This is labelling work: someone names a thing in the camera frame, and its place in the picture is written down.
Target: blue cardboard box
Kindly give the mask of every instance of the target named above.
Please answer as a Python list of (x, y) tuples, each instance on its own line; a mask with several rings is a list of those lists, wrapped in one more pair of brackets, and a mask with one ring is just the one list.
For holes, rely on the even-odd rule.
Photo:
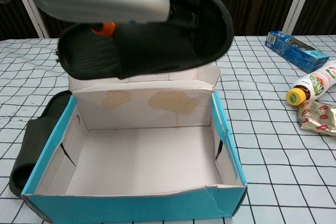
[(22, 198), (51, 223), (230, 217), (247, 183), (216, 66), (79, 81)]
[(329, 59), (325, 53), (281, 31), (270, 31), (265, 46), (307, 73), (319, 69)]

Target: cardboard box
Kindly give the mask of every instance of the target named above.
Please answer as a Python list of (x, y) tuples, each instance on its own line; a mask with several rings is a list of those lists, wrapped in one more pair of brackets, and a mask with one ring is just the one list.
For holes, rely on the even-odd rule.
[(319, 69), (329, 59), (329, 56), (324, 52), (281, 31), (270, 31), (265, 46), (307, 73)]
[(52, 223), (232, 216), (247, 183), (219, 69), (79, 81), (22, 197)]

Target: snack wrapper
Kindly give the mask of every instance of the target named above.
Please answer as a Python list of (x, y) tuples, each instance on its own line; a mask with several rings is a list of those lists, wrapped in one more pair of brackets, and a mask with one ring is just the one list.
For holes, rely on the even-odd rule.
[(302, 129), (336, 136), (336, 106), (317, 101), (305, 101), (299, 107)]

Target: bottle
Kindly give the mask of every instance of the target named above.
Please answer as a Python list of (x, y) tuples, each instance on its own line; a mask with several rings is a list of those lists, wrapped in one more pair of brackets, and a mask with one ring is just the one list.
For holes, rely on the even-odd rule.
[(336, 61), (328, 61), (322, 68), (294, 82), (293, 88), (286, 94), (286, 100), (291, 105), (300, 105), (305, 100), (316, 100), (335, 83)]

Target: table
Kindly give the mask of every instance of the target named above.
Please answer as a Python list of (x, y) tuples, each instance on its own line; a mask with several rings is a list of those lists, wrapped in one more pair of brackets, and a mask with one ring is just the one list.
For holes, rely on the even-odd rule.
[[(336, 36), (297, 36), (336, 59)], [(248, 194), (234, 218), (165, 224), (336, 222), (336, 139), (300, 128), (285, 101), (305, 73), (264, 46), (265, 36), (236, 36), (216, 85), (231, 123)], [(26, 122), (68, 89), (56, 61), (57, 39), (0, 41), (0, 223), (42, 223), (8, 187)], [(320, 101), (336, 104), (336, 86)]]

